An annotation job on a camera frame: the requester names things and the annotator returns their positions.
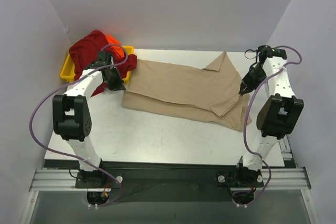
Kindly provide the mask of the beige t shirt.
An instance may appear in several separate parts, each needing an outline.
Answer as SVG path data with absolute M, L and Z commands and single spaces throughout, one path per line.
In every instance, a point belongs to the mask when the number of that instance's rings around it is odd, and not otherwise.
M 251 123 L 249 96 L 239 95 L 241 76 L 222 52 L 199 69 L 139 60 L 124 92 L 124 108 L 194 121 L 216 123 L 243 131 Z

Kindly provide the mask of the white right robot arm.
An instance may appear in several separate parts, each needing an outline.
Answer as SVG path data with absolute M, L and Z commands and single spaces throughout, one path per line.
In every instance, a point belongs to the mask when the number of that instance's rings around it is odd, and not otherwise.
M 249 67 L 240 84 L 240 95 L 252 93 L 247 109 L 251 109 L 258 91 L 265 87 L 267 101 L 260 109 L 256 127 L 259 131 L 252 146 L 246 145 L 242 156 L 244 168 L 233 172 L 233 182 L 245 186 L 251 181 L 251 173 L 261 170 L 263 161 L 279 140 L 291 134 L 303 110 L 304 101 L 297 98 L 288 77 L 286 46 L 259 46 L 254 52 L 256 61 Z

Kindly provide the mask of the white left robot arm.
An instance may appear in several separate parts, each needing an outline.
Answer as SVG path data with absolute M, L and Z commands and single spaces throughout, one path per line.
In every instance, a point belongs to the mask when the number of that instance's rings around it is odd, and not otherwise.
M 71 146 L 75 156 L 80 157 L 80 171 L 90 172 L 87 181 L 94 188 L 106 183 L 106 175 L 98 170 L 102 161 L 90 139 L 92 120 L 88 100 L 104 83 L 111 91 L 125 90 L 124 81 L 113 64 L 111 53 L 98 52 L 97 59 L 85 67 L 72 88 L 52 99 L 54 132 Z

